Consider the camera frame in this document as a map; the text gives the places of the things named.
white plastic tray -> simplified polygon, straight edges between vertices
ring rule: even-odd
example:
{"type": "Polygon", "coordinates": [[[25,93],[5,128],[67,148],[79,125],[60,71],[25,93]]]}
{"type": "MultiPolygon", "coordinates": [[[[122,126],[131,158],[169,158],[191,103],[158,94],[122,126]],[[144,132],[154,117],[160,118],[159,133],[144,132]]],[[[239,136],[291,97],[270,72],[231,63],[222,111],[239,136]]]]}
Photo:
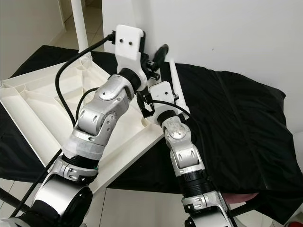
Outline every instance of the white plastic tray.
{"type": "MultiPolygon", "coordinates": [[[[73,130],[54,85],[61,66],[58,64],[4,80],[0,89],[0,102],[44,166],[73,130]]],[[[84,92],[101,86],[108,77],[93,62],[84,67],[76,61],[63,72],[60,89],[74,115],[84,92]]],[[[92,97],[93,93],[89,94],[84,102],[92,97]]],[[[161,137],[161,128],[143,120],[134,99],[119,119],[105,148],[99,163],[99,175],[90,185],[92,191],[108,186],[161,137]]]]}

black cloth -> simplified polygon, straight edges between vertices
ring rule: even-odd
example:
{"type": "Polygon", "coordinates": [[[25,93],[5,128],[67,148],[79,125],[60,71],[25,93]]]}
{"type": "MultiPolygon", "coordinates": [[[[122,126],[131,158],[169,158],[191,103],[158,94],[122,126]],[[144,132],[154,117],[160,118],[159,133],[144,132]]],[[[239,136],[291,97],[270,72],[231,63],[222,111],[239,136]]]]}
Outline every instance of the black cloth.
{"type": "MultiPolygon", "coordinates": [[[[67,61],[77,52],[42,46],[13,76],[67,61]]],[[[116,73],[113,54],[93,52],[92,56],[109,74],[116,73]]],[[[259,192],[249,202],[262,202],[260,212],[280,223],[287,221],[303,202],[303,177],[283,114],[285,94],[237,73],[186,64],[176,67],[186,103],[202,129],[204,146],[198,138],[195,144],[221,192],[259,192]]],[[[161,67],[161,77],[171,80],[168,63],[161,67]]],[[[187,124],[197,135],[195,124],[191,120],[187,124]]],[[[32,182],[42,165],[3,107],[0,135],[0,155],[5,157],[0,159],[0,177],[32,182]]],[[[180,193],[165,140],[109,187],[180,193]]]]}

robotic arm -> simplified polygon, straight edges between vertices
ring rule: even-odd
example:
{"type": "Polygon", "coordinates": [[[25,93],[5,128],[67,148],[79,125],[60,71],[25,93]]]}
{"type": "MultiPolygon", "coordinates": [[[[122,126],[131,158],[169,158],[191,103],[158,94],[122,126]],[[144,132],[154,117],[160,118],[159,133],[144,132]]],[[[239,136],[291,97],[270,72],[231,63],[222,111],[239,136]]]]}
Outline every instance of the robotic arm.
{"type": "Polygon", "coordinates": [[[11,226],[20,227],[79,227],[92,201],[89,184],[98,174],[98,163],[118,119],[127,111],[137,94],[144,117],[163,129],[170,157],[184,195],[182,203],[190,217],[186,227],[232,227],[227,207],[205,175],[205,167],[190,129],[177,116],[178,109],[153,103],[161,100],[175,103],[168,82],[151,86],[149,78],[158,80],[155,73],[164,61],[168,46],[162,46],[153,61],[143,54],[145,33],[138,28],[119,25],[116,30],[115,55],[118,74],[98,88],[94,98],[79,113],[74,130],[62,146],[50,173],[35,196],[30,211],[17,218],[7,219],[11,226]],[[144,107],[150,104],[152,111],[144,107]]]}

white tube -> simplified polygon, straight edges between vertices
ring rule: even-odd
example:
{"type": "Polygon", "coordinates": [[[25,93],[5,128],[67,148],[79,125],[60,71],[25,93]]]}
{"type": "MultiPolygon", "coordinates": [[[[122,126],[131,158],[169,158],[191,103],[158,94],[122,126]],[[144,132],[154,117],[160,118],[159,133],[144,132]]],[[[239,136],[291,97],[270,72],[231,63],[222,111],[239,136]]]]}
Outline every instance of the white tube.
{"type": "MultiPolygon", "coordinates": [[[[85,24],[84,24],[84,17],[83,17],[83,10],[81,0],[71,0],[71,7],[72,13],[74,15],[78,45],[79,45],[79,52],[88,48],[89,44],[87,42],[85,24]]],[[[80,60],[82,61],[91,61],[92,57],[90,52],[83,55],[80,60]]]]}
{"type": "Polygon", "coordinates": [[[190,113],[189,108],[186,105],[186,102],[185,102],[185,99],[183,96],[183,92],[182,92],[182,88],[181,88],[181,84],[180,84],[175,62],[173,60],[170,60],[169,66],[170,66],[171,80],[172,80],[172,86],[173,86],[174,92],[175,92],[175,94],[179,95],[179,99],[176,101],[176,104],[190,113]]]}

white cylinder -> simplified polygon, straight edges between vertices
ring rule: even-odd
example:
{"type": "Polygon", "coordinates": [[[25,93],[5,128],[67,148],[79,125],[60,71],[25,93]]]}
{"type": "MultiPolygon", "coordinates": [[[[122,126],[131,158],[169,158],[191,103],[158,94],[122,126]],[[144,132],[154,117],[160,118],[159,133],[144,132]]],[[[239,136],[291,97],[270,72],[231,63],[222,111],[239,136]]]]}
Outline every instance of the white cylinder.
{"type": "Polygon", "coordinates": [[[176,65],[173,60],[169,61],[169,66],[170,66],[171,80],[172,80],[172,86],[173,86],[174,92],[175,92],[175,94],[179,95],[179,99],[176,101],[176,105],[182,107],[183,109],[185,109],[186,111],[188,111],[190,113],[189,108],[186,105],[186,102],[185,102],[185,99],[183,96],[176,65]]]}
{"type": "MultiPolygon", "coordinates": [[[[81,52],[81,51],[85,50],[86,48],[88,48],[88,46],[89,46],[89,44],[87,42],[81,0],[71,0],[71,7],[72,7],[72,13],[74,16],[74,22],[75,22],[75,27],[76,27],[79,52],[81,52]]],[[[82,61],[92,60],[90,52],[83,55],[80,59],[82,61]]]]}

